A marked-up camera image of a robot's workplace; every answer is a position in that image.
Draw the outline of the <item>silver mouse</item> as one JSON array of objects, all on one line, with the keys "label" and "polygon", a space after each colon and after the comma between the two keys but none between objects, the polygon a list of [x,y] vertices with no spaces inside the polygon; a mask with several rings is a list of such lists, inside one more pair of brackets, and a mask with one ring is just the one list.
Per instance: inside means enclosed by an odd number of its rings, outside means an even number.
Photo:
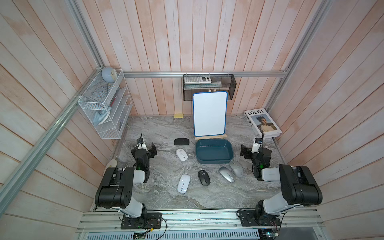
[{"label": "silver mouse", "polygon": [[219,173],[230,183],[234,183],[236,180],[234,173],[226,167],[220,167]]}]

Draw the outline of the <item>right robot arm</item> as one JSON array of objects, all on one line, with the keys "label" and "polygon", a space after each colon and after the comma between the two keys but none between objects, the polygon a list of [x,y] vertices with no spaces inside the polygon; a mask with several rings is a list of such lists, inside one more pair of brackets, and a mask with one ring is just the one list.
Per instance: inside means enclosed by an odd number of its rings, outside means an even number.
[{"label": "right robot arm", "polygon": [[310,169],[306,166],[279,165],[271,168],[272,151],[241,145],[240,155],[253,163],[253,174],[259,181],[280,183],[281,191],[273,197],[260,200],[253,211],[238,210],[243,227],[275,226],[279,216],[296,206],[320,205],[323,194]]}]

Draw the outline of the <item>slim white mouse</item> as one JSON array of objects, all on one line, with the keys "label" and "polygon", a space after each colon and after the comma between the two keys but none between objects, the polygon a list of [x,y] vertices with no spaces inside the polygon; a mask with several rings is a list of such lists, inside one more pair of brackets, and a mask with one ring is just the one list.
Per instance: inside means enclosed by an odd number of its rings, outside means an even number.
[{"label": "slim white mouse", "polygon": [[185,194],[187,192],[191,177],[189,175],[182,175],[179,184],[177,187],[177,191],[181,194]]}]

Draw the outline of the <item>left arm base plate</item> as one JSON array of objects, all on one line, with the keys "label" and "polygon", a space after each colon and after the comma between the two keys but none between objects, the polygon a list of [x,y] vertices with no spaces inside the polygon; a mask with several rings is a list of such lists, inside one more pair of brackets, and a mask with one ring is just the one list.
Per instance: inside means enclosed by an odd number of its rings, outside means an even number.
[{"label": "left arm base plate", "polygon": [[162,222],[162,213],[146,213],[139,218],[131,218],[123,216],[122,230],[138,230],[138,229],[160,229]]}]

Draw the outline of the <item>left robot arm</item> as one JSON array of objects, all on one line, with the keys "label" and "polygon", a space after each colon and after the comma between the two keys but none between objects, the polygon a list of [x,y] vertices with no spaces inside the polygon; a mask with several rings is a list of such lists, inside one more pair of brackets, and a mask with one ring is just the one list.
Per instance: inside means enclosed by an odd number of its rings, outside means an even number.
[{"label": "left robot arm", "polygon": [[135,184],[147,183],[150,177],[150,159],[158,153],[151,144],[147,149],[144,144],[132,150],[136,160],[133,168],[107,168],[95,196],[97,207],[117,209],[122,230],[161,228],[162,214],[147,212],[145,204],[133,197]]}]

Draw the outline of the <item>black rounded mouse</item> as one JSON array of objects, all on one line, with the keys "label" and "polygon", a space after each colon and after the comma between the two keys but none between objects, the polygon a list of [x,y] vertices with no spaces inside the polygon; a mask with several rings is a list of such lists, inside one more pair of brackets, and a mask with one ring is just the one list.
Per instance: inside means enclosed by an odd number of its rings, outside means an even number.
[{"label": "black rounded mouse", "polygon": [[209,174],[206,170],[200,170],[198,172],[198,178],[199,178],[202,186],[204,186],[204,187],[207,187],[211,184]]}]

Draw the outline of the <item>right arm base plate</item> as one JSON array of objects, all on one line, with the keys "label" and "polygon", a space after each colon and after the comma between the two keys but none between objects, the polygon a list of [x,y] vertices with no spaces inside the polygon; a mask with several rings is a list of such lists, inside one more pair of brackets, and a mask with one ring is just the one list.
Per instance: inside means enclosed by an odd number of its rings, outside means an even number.
[{"label": "right arm base plate", "polygon": [[243,227],[277,226],[281,224],[279,216],[266,214],[263,212],[263,210],[238,210],[237,217],[240,219]]}]

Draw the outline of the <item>light grey mouse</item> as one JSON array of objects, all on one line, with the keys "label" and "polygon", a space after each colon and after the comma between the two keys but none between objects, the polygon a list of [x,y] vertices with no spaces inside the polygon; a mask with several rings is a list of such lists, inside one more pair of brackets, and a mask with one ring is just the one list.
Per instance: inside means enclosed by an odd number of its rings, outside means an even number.
[{"label": "light grey mouse", "polygon": [[231,161],[229,163],[233,173],[235,174],[235,176],[237,178],[242,178],[244,176],[244,170],[243,170],[243,167],[241,166],[241,164],[237,161]]}]

